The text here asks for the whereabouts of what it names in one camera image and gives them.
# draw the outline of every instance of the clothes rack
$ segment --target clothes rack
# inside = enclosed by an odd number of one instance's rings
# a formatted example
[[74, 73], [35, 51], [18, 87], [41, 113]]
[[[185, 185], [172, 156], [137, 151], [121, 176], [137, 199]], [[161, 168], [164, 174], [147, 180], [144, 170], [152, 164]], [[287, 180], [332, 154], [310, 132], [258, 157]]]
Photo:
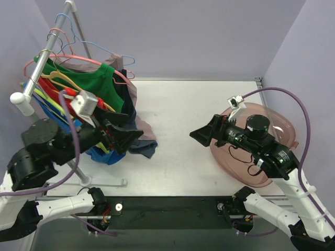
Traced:
[[[65, 7], [62, 13], [68, 15], [71, 11], [73, 19], [75, 21], [75, 24], [77, 26], [77, 29], [79, 31], [80, 37], [83, 41], [86, 41], [85, 34], [82, 28], [82, 25], [80, 23], [77, 8], [74, 3], [74, 0], [66, 0], [65, 1]], [[55, 28], [62, 29], [62, 26], [66, 20], [66, 17], [63, 15], [60, 15], [60, 17], [57, 19], [55, 23]], [[26, 117], [30, 117], [34, 122], [39, 120], [40, 118], [35, 113], [33, 107], [30, 104], [31, 101], [31, 95], [34, 93], [34, 89], [36, 87], [36, 84], [38, 82], [38, 79], [40, 78], [40, 75], [42, 73], [42, 70], [50, 56], [50, 52], [53, 49], [57, 37], [58, 37], [59, 31], [53, 30], [52, 33], [49, 35], [49, 39], [47, 41], [47, 44], [44, 48], [44, 51], [40, 53], [39, 59], [37, 61], [37, 65], [31, 74], [26, 87], [24, 88], [22, 93], [13, 93], [10, 96], [10, 101], [15, 104], [19, 110], [25, 115]], [[90, 52], [90, 49], [88, 47], [87, 43], [83, 43], [85, 52], [87, 54], [87, 57], [89, 59], [92, 59], [92, 54]], [[67, 163], [71, 169], [75, 168], [74, 161], [69, 161]], [[117, 177], [109, 177], [108, 179], [96, 179], [92, 178], [91, 176], [85, 175], [79, 167], [77, 167], [75, 171], [76, 175], [80, 179], [79, 184], [82, 186], [90, 186], [90, 185], [99, 185], [99, 186], [125, 186], [127, 184], [127, 180], [123, 178], [117, 178]]]

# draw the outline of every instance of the gray floor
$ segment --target gray floor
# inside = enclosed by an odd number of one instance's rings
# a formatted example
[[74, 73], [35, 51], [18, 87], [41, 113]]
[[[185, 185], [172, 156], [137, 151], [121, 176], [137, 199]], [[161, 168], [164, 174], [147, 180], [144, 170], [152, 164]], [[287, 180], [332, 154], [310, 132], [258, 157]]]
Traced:
[[[39, 228], [31, 251], [59, 250], [296, 250], [281, 231], [266, 237], [237, 236], [234, 230], [136, 230], [122, 231], [118, 237], [88, 236], [75, 219], [60, 219]], [[255, 232], [273, 229], [257, 219]]]

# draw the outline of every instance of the pink garment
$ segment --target pink garment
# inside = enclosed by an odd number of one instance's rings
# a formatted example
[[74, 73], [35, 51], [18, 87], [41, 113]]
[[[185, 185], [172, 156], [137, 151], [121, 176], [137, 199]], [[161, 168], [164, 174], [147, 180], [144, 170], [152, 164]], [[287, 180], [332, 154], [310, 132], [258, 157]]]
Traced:
[[[102, 63], [107, 64], [117, 70], [124, 68], [124, 57], [122, 55], [118, 55], [115, 53], [112, 53], [110, 57]], [[74, 64], [70, 63], [68, 61], [61, 64], [63, 67], [68, 68], [73, 71], [77, 72], [93, 72], [96, 71], [100, 66], [93, 64], [93, 63], [84, 63], [84, 64]], [[137, 88], [136, 86], [130, 81], [130, 85], [127, 85], [129, 95], [131, 97], [132, 103], [134, 106], [136, 106], [137, 102]], [[145, 121], [141, 120], [139, 116], [136, 116], [135, 118], [135, 124], [137, 129], [143, 130], [144, 134], [139, 138], [139, 140], [156, 140], [156, 136], [153, 134], [153, 131], [151, 129], [151, 126], [146, 123]]]

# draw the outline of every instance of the screw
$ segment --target screw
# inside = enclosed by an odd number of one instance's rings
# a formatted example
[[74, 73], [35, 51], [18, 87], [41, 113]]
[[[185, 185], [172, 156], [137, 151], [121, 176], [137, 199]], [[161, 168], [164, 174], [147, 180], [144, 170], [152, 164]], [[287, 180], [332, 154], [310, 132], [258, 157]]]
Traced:
[[117, 203], [115, 205], [115, 210], [118, 211], [118, 212], [120, 212], [122, 210], [122, 204], [121, 203]]
[[219, 203], [219, 204], [217, 205], [217, 207], [218, 207], [218, 209], [219, 209], [220, 211], [223, 210], [224, 206], [225, 206], [225, 205], [224, 205], [223, 203]]

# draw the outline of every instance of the white table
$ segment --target white table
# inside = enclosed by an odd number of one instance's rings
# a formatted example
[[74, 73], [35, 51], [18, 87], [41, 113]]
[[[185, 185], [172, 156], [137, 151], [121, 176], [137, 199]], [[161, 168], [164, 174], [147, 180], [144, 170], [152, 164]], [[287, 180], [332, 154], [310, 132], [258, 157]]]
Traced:
[[[257, 89], [255, 82], [220, 81], [134, 81], [138, 89], [137, 113], [149, 123], [159, 146], [147, 159], [127, 155], [108, 166], [81, 155], [79, 167], [92, 177], [112, 175], [128, 180], [125, 187], [101, 187], [106, 196], [230, 196], [243, 184], [226, 174], [215, 162], [210, 149], [192, 139], [189, 133], [206, 125], [215, 113], [223, 112], [227, 99]], [[255, 94], [248, 102], [261, 104]], [[56, 182], [69, 172], [69, 167], [56, 166]], [[72, 196], [79, 185], [62, 185], [48, 196]], [[263, 196], [281, 196], [279, 188], [270, 184], [256, 189]]]

